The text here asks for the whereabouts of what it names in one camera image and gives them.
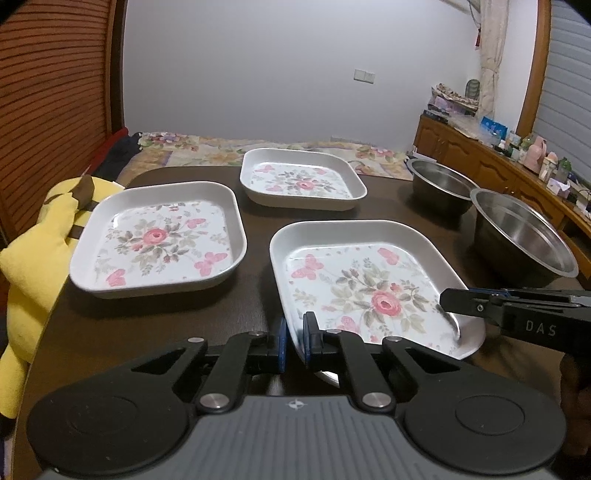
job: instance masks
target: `metal screw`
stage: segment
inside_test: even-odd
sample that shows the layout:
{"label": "metal screw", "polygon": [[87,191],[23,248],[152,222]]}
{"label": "metal screw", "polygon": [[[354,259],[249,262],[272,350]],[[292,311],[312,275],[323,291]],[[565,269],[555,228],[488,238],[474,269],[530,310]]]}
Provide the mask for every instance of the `metal screw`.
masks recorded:
{"label": "metal screw", "polygon": [[386,393],[371,392],[366,393],[361,399],[361,401],[365,403],[368,407],[384,408],[390,405],[392,397],[390,397],[390,395]]}
{"label": "metal screw", "polygon": [[199,399],[199,403],[205,408],[217,410],[228,405],[230,403],[230,399],[223,393],[208,393]]}

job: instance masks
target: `black circular disc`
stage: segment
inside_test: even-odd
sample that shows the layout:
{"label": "black circular disc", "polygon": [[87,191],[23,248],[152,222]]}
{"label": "black circular disc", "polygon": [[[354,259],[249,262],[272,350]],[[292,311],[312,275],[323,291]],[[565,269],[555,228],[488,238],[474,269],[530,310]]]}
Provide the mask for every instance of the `black circular disc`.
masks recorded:
{"label": "black circular disc", "polygon": [[27,436],[38,458],[61,471],[119,475],[166,455],[188,424],[184,404],[171,392],[57,391],[33,407]]}
{"label": "black circular disc", "polygon": [[544,466],[566,433],[563,413],[552,399],[486,374],[447,374],[421,385],[404,423],[426,454],[481,475],[515,475]]}

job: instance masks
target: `floral pattern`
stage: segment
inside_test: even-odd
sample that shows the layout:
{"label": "floral pattern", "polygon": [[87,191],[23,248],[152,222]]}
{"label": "floral pattern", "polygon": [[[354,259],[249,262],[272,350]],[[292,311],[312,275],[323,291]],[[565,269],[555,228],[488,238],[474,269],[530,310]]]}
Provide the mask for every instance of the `floral pattern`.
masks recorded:
{"label": "floral pattern", "polygon": [[168,132],[143,133],[142,151],[123,169],[117,182],[127,185],[137,175],[160,167],[240,166],[242,157],[253,148],[289,148],[335,155],[347,161],[357,173],[412,180],[404,165],[404,153],[346,142],[280,144],[263,140],[226,140]]}
{"label": "floral pattern", "polygon": [[201,200],[116,215],[95,261],[97,285],[143,286],[215,275],[232,263],[223,210]]}
{"label": "floral pattern", "polygon": [[252,172],[251,188],[263,193],[351,198],[347,185],[337,172],[287,163],[261,163]]}
{"label": "floral pattern", "polygon": [[388,244],[299,251],[285,263],[298,316],[312,310],[322,329],[355,332],[366,342],[398,335],[452,355],[453,319],[419,263]]}

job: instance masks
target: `stuffed animal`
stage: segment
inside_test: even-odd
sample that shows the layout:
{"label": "stuffed animal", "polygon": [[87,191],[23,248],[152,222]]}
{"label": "stuffed animal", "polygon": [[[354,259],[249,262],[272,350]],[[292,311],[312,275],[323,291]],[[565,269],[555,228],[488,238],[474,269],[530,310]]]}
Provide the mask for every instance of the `stuffed animal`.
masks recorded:
{"label": "stuffed animal", "polygon": [[47,194],[37,224],[0,252],[0,270],[10,282],[8,346],[0,358],[0,436],[14,428],[29,364],[68,276],[70,258],[90,212],[123,189],[85,175],[65,180]]}

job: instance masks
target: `beige curtain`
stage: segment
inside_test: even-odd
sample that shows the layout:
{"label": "beige curtain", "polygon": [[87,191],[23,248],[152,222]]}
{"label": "beige curtain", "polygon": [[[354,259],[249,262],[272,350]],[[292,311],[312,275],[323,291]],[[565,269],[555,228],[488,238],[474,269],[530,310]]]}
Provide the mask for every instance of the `beige curtain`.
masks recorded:
{"label": "beige curtain", "polygon": [[480,101],[478,117],[495,116],[495,93],[503,59],[509,0],[480,0]]}

